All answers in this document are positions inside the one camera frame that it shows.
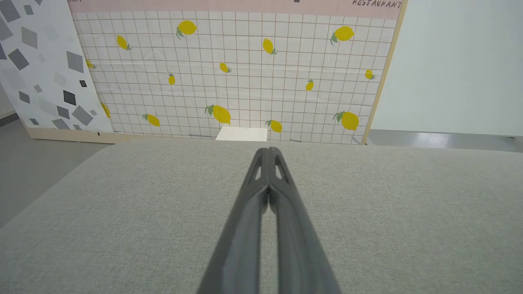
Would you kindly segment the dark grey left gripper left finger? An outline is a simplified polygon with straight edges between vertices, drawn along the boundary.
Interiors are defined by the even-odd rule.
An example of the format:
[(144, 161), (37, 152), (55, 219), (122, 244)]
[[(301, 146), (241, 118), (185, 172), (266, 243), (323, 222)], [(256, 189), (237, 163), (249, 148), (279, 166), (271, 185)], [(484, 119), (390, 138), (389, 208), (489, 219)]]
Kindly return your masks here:
[(254, 154), (197, 293), (259, 293), (262, 216), (268, 206), (267, 157), (267, 148)]

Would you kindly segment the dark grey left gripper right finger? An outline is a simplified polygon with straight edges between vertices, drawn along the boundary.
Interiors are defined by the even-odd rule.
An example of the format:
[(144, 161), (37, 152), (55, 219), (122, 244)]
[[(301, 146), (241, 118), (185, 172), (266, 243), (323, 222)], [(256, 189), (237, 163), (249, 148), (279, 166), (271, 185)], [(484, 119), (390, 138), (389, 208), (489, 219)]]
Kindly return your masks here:
[(278, 293), (340, 294), (341, 288), (282, 152), (268, 149), (268, 204), (276, 214)]

